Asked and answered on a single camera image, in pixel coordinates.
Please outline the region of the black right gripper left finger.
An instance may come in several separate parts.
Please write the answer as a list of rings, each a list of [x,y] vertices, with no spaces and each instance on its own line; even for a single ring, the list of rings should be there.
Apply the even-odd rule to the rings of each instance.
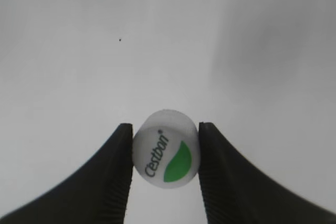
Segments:
[[[1,217],[1,223],[124,223],[133,175],[132,124],[122,123],[63,182]]]

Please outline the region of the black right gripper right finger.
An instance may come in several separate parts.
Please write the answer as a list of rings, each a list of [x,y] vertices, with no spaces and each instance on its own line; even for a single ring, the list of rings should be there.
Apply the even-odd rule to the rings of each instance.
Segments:
[[[213,123],[201,122],[198,137],[198,176],[208,223],[335,223],[335,213],[268,177]]]

